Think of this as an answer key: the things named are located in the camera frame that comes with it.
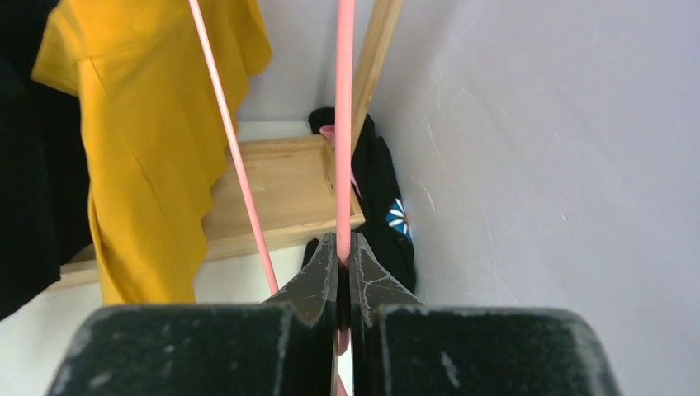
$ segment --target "pink rod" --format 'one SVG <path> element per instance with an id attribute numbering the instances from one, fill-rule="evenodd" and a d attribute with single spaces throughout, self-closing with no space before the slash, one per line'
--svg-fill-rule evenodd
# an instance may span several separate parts
<path id="1" fill-rule="evenodd" d="M 350 179 L 352 117 L 352 34 L 355 0 L 338 0 L 338 42 L 335 61 L 335 196 L 338 258 L 350 255 Z"/>
<path id="2" fill-rule="evenodd" d="M 272 260 L 270 259 L 270 252 L 267 250 L 267 244 L 265 243 L 263 228 L 260 227 L 258 212 L 255 210 L 255 202 L 253 202 L 253 193 L 250 191 L 250 185 L 248 184 L 248 175 L 245 172 L 243 159 L 240 155 L 239 143 L 236 139 L 236 134 L 234 132 L 234 123 L 231 120 L 229 107 L 228 105 L 226 105 L 224 88 L 221 87 L 219 72 L 216 70 L 214 54 L 211 52 L 211 45 L 209 44 L 209 37 L 206 34 L 204 19 L 201 17 L 201 10 L 199 8 L 199 3 L 197 2 L 197 0 L 189 0 L 189 2 L 190 9 L 192 10 L 192 16 L 195 20 L 197 34 L 199 35 L 199 41 L 201 42 L 201 48 L 204 51 L 206 66 L 207 68 L 209 68 L 211 83 L 212 85 L 214 85 L 214 94 L 216 95 L 216 102 L 219 104 L 221 119 L 224 121 L 224 130 L 226 131 L 226 137 L 229 139 L 229 149 L 231 150 L 231 156 L 233 157 L 234 165 L 236 166 L 236 173 L 238 174 L 241 191 L 243 192 L 245 208 L 246 210 L 248 210 L 250 225 L 253 227 L 253 234 L 255 235 L 255 243 L 258 245 L 260 259 L 262 260 L 262 267 L 265 270 L 265 276 L 267 277 L 267 285 L 270 287 L 270 292 L 275 294 L 279 290 L 279 286 L 277 285 L 277 278 L 275 277 L 275 270 L 274 268 L 272 268 Z"/>

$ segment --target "yellow garment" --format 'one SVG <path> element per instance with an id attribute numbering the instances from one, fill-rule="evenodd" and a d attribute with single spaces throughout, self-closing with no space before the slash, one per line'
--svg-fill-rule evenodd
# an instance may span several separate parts
<path id="1" fill-rule="evenodd" d="M 233 114 L 272 57 L 255 0 L 200 0 Z M 108 304 L 195 300 L 226 138 L 187 1 L 63 0 L 32 77 L 80 97 Z"/>

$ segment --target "wooden plank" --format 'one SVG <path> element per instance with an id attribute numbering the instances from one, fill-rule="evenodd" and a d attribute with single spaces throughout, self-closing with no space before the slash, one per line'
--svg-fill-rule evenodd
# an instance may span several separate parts
<path id="1" fill-rule="evenodd" d="M 375 0 L 352 83 L 352 151 L 355 152 L 376 82 L 404 0 Z"/>
<path id="2" fill-rule="evenodd" d="M 334 155 L 323 136 L 242 142 L 240 149 L 270 250 L 306 243 L 335 230 Z M 227 159 L 228 168 L 211 189 L 214 209 L 202 220 L 209 244 L 205 260 L 258 251 L 235 168 L 230 156 Z M 364 222 L 355 196 L 351 215 L 353 227 Z M 61 268 L 61 281 L 49 290 L 97 281 L 91 246 Z"/>

